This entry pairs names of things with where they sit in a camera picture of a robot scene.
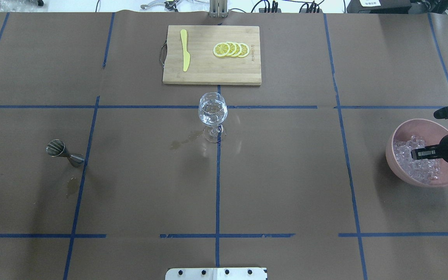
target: glass of water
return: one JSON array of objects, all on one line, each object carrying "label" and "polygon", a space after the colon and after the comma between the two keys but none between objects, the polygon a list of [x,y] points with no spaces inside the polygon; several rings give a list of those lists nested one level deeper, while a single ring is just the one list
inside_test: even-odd
[{"label": "glass of water", "polygon": [[217,143],[219,133],[221,138],[224,136],[224,127],[221,123],[228,116],[228,107],[224,97],[217,92],[204,94],[199,100],[198,115],[199,119],[206,124],[203,131],[205,139]]}]

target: white bracket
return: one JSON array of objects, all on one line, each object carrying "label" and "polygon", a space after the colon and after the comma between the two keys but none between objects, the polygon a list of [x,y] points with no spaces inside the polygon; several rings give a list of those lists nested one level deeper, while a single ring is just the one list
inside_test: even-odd
[{"label": "white bracket", "polygon": [[228,13],[228,0],[210,0],[211,18],[227,18]]},{"label": "white bracket", "polygon": [[267,280],[267,268],[169,269],[165,280]]}]

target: knife handle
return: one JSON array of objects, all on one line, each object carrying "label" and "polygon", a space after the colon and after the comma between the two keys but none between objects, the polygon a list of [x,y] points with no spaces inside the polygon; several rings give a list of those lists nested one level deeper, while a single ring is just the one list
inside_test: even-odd
[{"label": "knife handle", "polygon": [[181,41],[183,43],[183,52],[187,52],[188,32],[186,30],[181,30]]}]

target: water spill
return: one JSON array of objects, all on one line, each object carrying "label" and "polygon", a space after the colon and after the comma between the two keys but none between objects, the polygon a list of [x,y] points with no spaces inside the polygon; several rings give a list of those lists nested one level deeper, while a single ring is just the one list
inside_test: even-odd
[{"label": "water spill", "polygon": [[194,141],[196,138],[198,138],[198,136],[203,134],[203,130],[201,131],[192,131],[190,133],[190,135],[188,136],[188,139],[184,140],[184,141],[173,141],[172,144],[170,145],[170,149],[171,150],[175,150],[175,149],[179,149],[183,144],[189,143]]},{"label": "water spill", "polygon": [[80,184],[80,181],[75,177],[67,182],[67,198],[79,191]]}]

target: lemon slice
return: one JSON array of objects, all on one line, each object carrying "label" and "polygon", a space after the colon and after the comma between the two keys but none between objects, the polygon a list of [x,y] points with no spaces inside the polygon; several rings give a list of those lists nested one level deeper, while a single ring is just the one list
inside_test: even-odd
[{"label": "lemon slice", "polygon": [[231,55],[231,57],[237,57],[242,53],[242,46],[241,43],[234,43],[236,45],[236,51]]},{"label": "lemon slice", "polygon": [[231,48],[229,50],[229,53],[226,56],[231,56],[231,55],[235,54],[236,50],[238,49],[237,48],[238,45],[235,42],[226,42],[226,44],[228,44],[229,47]]},{"label": "lemon slice", "polygon": [[247,44],[240,43],[241,53],[238,57],[246,57],[250,53],[250,48]]},{"label": "lemon slice", "polygon": [[218,43],[213,47],[213,54],[216,57],[223,57],[229,54],[231,46],[228,43]]}]

